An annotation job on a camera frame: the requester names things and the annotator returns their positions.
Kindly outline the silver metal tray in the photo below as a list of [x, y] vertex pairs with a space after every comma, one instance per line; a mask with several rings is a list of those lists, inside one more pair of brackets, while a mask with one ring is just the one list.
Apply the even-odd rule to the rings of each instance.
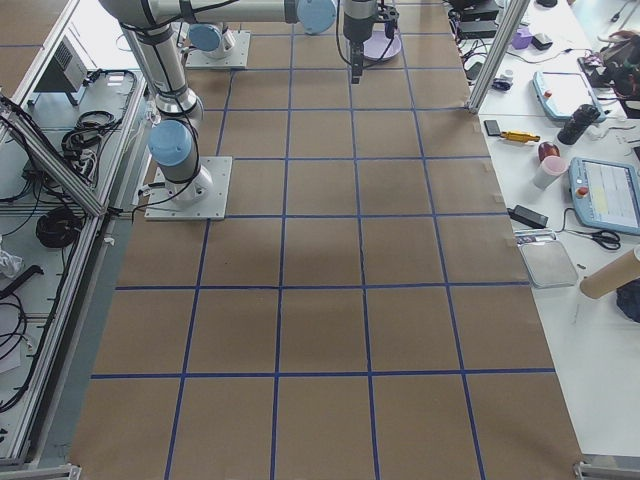
[[577, 271], [553, 230], [518, 230], [514, 232], [514, 236], [535, 288], [557, 288], [576, 284]]

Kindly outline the black scissors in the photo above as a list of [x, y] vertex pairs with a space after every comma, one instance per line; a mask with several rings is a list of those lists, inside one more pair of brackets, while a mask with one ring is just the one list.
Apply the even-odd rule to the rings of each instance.
[[587, 238], [608, 251], [617, 251], [621, 248], [620, 236], [610, 230], [598, 230], [594, 232], [573, 231], [573, 234]]

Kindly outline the upper teach pendant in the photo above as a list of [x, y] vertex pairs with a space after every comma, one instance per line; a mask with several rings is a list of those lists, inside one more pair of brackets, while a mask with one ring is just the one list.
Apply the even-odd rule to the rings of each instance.
[[551, 120], [568, 120], [583, 104], [596, 108], [596, 123], [606, 120], [602, 105], [582, 73], [537, 71], [533, 75], [532, 85], [545, 114]]

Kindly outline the black bottle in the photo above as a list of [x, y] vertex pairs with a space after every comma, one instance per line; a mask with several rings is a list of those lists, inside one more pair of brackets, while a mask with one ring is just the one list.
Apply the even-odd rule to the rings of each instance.
[[599, 117], [600, 112], [596, 106], [580, 105], [558, 132], [558, 141], [564, 145], [574, 145]]

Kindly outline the black power adapter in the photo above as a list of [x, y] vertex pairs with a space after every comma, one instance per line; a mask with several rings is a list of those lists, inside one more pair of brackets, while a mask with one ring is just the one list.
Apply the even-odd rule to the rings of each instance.
[[548, 217], [522, 205], [515, 205], [507, 209], [511, 220], [532, 229], [544, 229], [547, 227]]

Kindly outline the lower teach pendant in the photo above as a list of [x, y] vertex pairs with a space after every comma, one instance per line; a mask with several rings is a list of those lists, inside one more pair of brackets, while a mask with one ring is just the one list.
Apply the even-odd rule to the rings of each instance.
[[639, 180], [632, 165], [574, 157], [568, 175], [581, 224], [639, 235]]

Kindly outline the grey control box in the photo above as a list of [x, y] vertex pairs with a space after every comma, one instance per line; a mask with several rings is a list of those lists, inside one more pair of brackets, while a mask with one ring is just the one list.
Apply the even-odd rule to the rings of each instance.
[[63, 93], [72, 106], [78, 106], [84, 96], [84, 81], [88, 70], [71, 41], [64, 37], [53, 54], [35, 93]]

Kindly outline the white cup pink lid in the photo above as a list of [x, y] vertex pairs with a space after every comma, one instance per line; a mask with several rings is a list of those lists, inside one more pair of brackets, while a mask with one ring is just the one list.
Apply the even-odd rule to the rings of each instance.
[[564, 175], [569, 167], [566, 159], [560, 156], [546, 156], [539, 164], [532, 179], [533, 185], [544, 190]]

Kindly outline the lavender plate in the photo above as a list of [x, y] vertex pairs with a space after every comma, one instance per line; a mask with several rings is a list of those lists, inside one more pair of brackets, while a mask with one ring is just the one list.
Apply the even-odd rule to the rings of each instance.
[[384, 30], [374, 30], [372, 36], [364, 43], [364, 57], [371, 62], [390, 60], [401, 50], [402, 42], [397, 32], [390, 39]]

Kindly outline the cardboard tube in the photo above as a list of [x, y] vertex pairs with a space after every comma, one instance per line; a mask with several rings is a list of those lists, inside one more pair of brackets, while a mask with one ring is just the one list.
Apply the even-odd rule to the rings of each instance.
[[585, 277], [580, 282], [579, 289], [587, 297], [599, 299], [638, 279], [639, 274], [639, 246], [636, 246], [597, 272]]

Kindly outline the aluminium frame post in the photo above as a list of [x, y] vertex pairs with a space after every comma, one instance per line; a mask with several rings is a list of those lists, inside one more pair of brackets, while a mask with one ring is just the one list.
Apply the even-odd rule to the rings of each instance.
[[529, 3], [529, 0], [513, 0], [507, 2], [507, 8], [498, 25], [493, 43], [466, 104], [467, 109], [471, 113], [479, 113]]

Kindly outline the teach pendant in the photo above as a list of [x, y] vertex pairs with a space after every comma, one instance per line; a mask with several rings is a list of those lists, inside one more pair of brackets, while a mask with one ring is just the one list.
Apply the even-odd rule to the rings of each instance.
[[574, 157], [568, 175], [581, 224], [639, 235], [639, 180], [632, 165]]
[[596, 123], [606, 120], [602, 105], [582, 73], [537, 71], [533, 75], [532, 85], [545, 114], [551, 120], [568, 120], [583, 104], [596, 108]]

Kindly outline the small black phone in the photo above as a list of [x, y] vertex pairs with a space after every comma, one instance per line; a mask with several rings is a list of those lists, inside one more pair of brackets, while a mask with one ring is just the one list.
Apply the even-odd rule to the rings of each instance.
[[489, 137], [500, 137], [502, 135], [502, 130], [497, 120], [494, 120], [494, 119], [484, 120], [483, 125]]

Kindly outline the diagonal aluminium frame beam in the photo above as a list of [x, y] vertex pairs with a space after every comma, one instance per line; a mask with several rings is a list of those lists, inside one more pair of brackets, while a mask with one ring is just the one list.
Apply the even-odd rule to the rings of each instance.
[[11, 137], [25, 150], [27, 156], [61, 185], [87, 214], [99, 217], [106, 213], [106, 204], [101, 202], [93, 189], [64, 162], [63, 157], [58, 154], [31, 116], [5, 95], [1, 95], [1, 124], [8, 129]]

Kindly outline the purple box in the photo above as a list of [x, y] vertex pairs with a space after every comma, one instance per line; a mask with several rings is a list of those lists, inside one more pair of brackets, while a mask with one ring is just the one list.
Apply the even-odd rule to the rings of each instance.
[[520, 27], [514, 33], [511, 45], [516, 50], [523, 50], [529, 47], [532, 41], [532, 34], [528, 27]]

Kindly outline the yellow black tool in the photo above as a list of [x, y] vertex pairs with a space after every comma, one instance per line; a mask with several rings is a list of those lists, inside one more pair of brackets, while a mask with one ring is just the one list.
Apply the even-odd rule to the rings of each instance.
[[519, 143], [539, 142], [541, 137], [528, 132], [520, 131], [502, 131], [500, 133], [502, 139]]

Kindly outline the dark red cup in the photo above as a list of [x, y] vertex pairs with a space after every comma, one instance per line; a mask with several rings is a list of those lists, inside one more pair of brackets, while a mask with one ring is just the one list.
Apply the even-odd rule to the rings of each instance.
[[559, 157], [560, 151], [559, 151], [559, 148], [554, 143], [545, 141], [545, 142], [541, 142], [538, 145], [537, 154], [538, 154], [539, 161], [543, 162], [547, 157], [550, 157], [550, 156]]

